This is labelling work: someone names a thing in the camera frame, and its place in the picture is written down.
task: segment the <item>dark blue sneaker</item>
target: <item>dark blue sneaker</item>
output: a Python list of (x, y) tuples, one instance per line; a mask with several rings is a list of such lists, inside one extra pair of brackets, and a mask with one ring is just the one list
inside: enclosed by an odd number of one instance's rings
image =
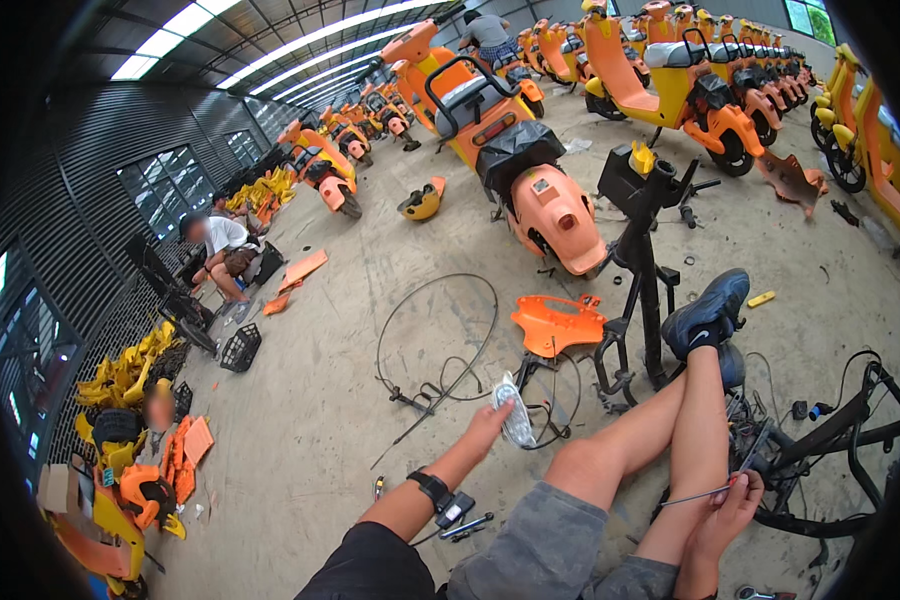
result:
[(743, 269), (730, 269), (710, 281), (697, 299), (680, 306), (663, 321), (660, 335), (670, 346), (677, 360), (686, 360), (690, 352), (690, 330), (699, 325), (717, 322), (720, 325), (718, 343), (730, 338), (743, 327), (737, 315), (750, 294), (750, 276)]
[(723, 389), (730, 390), (744, 384), (747, 377), (747, 365), (744, 363), (744, 355), (740, 353), (736, 345), (731, 342), (723, 342), (717, 346), (717, 360), (720, 362), (720, 379), (723, 381)]

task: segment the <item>plaid shorts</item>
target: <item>plaid shorts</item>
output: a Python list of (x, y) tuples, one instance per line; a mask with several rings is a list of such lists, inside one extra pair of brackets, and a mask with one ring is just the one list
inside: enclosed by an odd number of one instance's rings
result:
[(511, 37), (499, 46), (480, 47), (480, 58), (488, 65), (493, 66), (494, 61), (502, 59), (508, 54), (516, 56), (518, 50), (520, 50), (520, 47), (516, 44), (516, 40)]

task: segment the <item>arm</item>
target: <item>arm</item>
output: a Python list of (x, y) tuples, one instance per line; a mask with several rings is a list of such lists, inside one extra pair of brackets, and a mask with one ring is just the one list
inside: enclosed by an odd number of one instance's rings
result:
[[(513, 403), (504, 404), (496, 411), (491, 406), (481, 408), (474, 414), (463, 436), (433, 464), (425, 467), (423, 473), (439, 477), (453, 492), (487, 457), (500, 435), (504, 419), (513, 410)], [(380, 523), (408, 543), (433, 516), (434, 504), (420, 491), (420, 485), (416, 481), (405, 481), (371, 506), (357, 522)]]
[(690, 536), (676, 576), (673, 598), (699, 600), (717, 594), (720, 557), (754, 518), (763, 498), (763, 479), (759, 473), (747, 469), (738, 475), (728, 491), (713, 496), (710, 503), (717, 510)]

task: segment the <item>man sitting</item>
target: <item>man sitting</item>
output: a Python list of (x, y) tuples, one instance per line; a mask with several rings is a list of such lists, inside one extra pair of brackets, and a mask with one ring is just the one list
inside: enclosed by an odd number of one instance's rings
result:
[(207, 217), (201, 212), (190, 212), (180, 219), (180, 235), (192, 244), (203, 242), (207, 247), (207, 259), (203, 267), (193, 275), (193, 283), (198, 284), (210, 274), (210, 279), (223, 293), (223, 309), (226, 315), (230, 308), (237, 306), (233, 320), (244, 322), (251, 308), (251, 299), (244, 294), (234, 278), (240, 277), (253, 258), (260, 254), (260, 246), (250, 239), (247, 229), (239, 222), (225, 217)]

